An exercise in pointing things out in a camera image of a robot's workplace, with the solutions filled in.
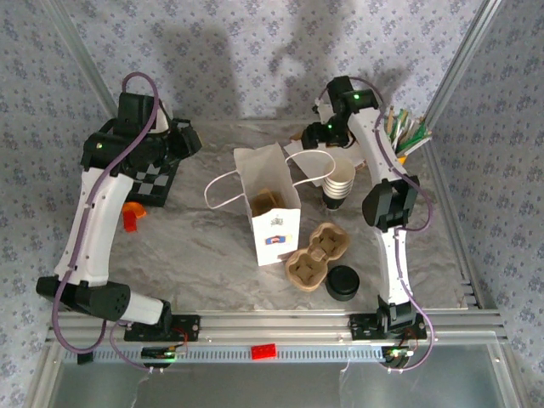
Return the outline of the stack of white paper cups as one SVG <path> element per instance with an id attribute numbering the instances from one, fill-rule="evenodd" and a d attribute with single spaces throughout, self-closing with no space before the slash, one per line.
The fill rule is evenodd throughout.
<path id="1" fill-rule="evenodd" d="M 336 211 L 350 194 L 355 177 L 354 164 L 347 158 L 338 157 L 324 166 L 321 180 L 322 200 L 327 209 Z"/>

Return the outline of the brown cardboard cup carrier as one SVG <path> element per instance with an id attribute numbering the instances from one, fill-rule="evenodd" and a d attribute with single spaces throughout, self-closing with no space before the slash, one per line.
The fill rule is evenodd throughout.
<path id="1" fill-rule="evenodd" d="M 303 292 L 313 292 L 328 274 L 328 264 L 348 250 L 349 233 L 333 223 L 323 223 L 309 237 L 309 245 L 286 261 L 286 278 Z"/>
<path id="2" fill-rule="evenodd" d="M 285 208 L 286 203 L 280 192 L 262 189 L 250 201 L 252 217 L 258 217 L 276 208 Z"/>

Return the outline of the white paper bag with handles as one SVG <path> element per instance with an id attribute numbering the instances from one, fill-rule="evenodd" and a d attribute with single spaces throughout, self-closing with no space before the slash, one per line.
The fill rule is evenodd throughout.
<path id="1" fill-rule="evenodd" d="M 279 263 L 287 254 L 298 249 L 301 221 L 301 200 L 296 182 L 292 181 L 287 156 L 279 144 L 269 144 L 257 149 L 237 148 L 233 152 L 235 169 L 224 173 L 208 183 L 204 192 L 220 179 L 236 174 L 240 178 L 242 192 L 226 201 L 208 208 L 214 210 L 242 198 L 252 230 L 259 266 Z M 252 217 L 249 201 L 262 189 L 280 192 L 285 208 L 273 209 L 261 216 Z"/>

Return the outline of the orange plastic object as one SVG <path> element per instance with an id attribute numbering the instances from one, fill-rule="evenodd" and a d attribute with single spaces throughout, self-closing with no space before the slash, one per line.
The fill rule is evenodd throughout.
<path id="1" fill-rule="evenodd" d="M 122 206 L 123 228 L 128 233 L 136 232 L 138 230 L 138 220 L 146 215 L 147 212 L 141 204 L 135 201 L 125 202 Z"/>

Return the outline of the green plastic stirrer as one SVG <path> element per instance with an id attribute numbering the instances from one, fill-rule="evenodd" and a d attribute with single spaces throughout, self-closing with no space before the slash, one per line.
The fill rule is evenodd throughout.
<path id="1" fill-rule="evenodd" d="M 402 151 L 411 148 L 416 143 L 424 140 L 427 136 L 427 128 L 425 122 L 419 122 L 416 130 L 407 136 L 402 142 L 399 143 L 398 154 Z"/>

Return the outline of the white paper straw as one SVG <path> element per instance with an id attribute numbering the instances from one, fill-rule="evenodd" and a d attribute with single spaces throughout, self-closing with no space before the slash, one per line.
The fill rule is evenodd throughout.
<path id="1" fill-rule="evenodd" d="M 423 147 L 431 139 L 432 139 L 431 134 L 430 133 L 425 133 L 421 138 L 411 140 L 406 145 L 406 147 L 401 151 L 401 155 L 402 156 L 409 156 L 411 153 L 413 153 L 416 150 Z"/>

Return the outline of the black cup lid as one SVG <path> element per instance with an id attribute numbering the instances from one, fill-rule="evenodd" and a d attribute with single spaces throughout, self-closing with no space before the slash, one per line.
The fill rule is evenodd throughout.
<path id="1" fill-rule="evenodd" d="M 326 290 L 337 301 L 347 302 L 354 298 L 360 287 L 357 272 L 346 265 L 333 267 L 326 277 Z"/>

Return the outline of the small circuit board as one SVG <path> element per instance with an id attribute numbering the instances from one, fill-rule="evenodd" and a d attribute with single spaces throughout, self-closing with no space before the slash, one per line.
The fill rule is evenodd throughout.
<path id="1" fill-rule="evenodd" d="M 159 360 L 164 362 L 173 362 L 177 358 L 185 355 L 186 348 L 181 346 L 168 346 L 168 347 L 144 347 L 140 352 L 140 358 L 142 360 Z"/>
<path id="2" fill-rule="evenodd" d="M 382 347 L 382 357 L 386 362 L 394 360 L 407 360 L 415 353 L 415 349 L 407 346 Z"/>

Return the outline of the red toy brick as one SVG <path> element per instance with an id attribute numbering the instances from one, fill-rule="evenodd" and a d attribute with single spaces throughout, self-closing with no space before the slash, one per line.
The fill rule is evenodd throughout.
<path id="1" fill-rule="evenodd" d="M 274 343 L 251 346 L 252 360 L 275 359 L 277 357 L 277 347 Z"/>

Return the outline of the grey metal panel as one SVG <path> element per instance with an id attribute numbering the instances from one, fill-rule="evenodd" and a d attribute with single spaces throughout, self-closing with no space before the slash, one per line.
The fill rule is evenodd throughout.
<path id="1" fill-rule="evenodd" d="M 24 408 L 531 408 L 502 346 L 500 362 L 431 358 L 413 371 L 379 362 L 173 363 L 148 373 L 44 355 Z"/>

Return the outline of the aluminium frame post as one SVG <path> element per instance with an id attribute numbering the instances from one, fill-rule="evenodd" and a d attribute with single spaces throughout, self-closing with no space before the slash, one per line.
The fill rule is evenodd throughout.
<path id="1" fill-rule="evenodd" d="M 433 128 L 490 29 L 503 0 L 483 0 L 425 113 Z"/>
<path id="2" fill-rule="evenodd" d="M 99 69 L 88 52 L 82 37 L 72 22 L 61 0 L 40 0 L 60 37 L 65 42 L 71 56 L 77 62 L 89 87 L 93 90 L 105 113 L 109 117 L 117 114 L 117 104 L 111 91 L 100 75 Z"/>

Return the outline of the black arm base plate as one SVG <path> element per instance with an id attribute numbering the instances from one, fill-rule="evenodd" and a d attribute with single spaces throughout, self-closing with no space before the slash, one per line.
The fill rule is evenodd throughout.
<path id="1" fill-rule="evenodd" d="M 155 324 L 133 323 L 126 329 L 123 340 L 141 343 L 197 342 L 200 333 L 201 317 L 198 314 L 173 314 Z"/>
<path id="2" fill-rule="evenodd" d="M 411 338 L 416 340 L 428 338 L 426 325 L 420 314 L 416 314 L 414 320 L 391 326 L 386 326 L 385 318 L 377 313 L 351 314 L 348 317 L 348 329 L 354 341 L 400 340 L 405 334 L 411 334 Z"/>

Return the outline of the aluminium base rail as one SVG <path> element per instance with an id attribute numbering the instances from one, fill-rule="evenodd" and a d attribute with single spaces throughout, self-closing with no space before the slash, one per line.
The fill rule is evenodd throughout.
<path id="1" fill-rule="evenodd" d="M 349 312 L 280 310 L 258 312 L 198 311 L 197 345 L 257 343 L 326 344 L 352 342 Z M 431 309 L 427 312 L 439 344 L 463 338 L 477 342 L 507 340 L 502 317 L 489 309 Z"/>

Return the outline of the aluminium side rail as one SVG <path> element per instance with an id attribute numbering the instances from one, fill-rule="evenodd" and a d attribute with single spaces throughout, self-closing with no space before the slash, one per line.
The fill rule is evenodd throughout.
<path id="1" fill-rule="evenodd" d="M 448 237 L 462 278 L 465 302 L 470 309 L 483 309 L 485 307 L 485 300 L 482 298 L 477 276 L 473 270 L 472 261 L 469 259 L 468 247 L 464 240 L 462 227 L 457 217 L 455 205 L 451 198 L 447 179 L 440 165 L 439 155 L 435 149 L 434 142 L 431 141 L 425 144 L 423 150 L 427 157 L 442 218 L 445 222 Z"/>

